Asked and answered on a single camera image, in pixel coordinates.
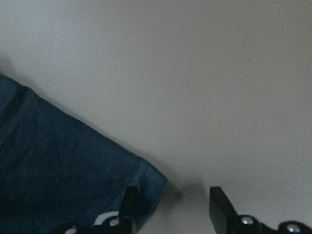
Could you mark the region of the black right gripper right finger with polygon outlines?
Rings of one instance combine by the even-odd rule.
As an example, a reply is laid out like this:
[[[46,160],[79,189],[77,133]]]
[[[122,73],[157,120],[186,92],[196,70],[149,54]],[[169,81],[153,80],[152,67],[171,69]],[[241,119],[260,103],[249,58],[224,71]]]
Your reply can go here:
[[[209,188],[209,216],[217,234],[231,234],[237,211],[219,186]]]

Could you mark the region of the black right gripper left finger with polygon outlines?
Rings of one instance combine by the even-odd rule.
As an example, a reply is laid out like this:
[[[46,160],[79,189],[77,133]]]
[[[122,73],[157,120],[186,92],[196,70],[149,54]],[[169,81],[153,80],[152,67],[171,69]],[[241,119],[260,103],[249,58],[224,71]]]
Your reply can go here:
[[[134,218],[137,214],[138,188],[136,186],[128,187],[125,190],[124,197],[119,210],[120,218]]]

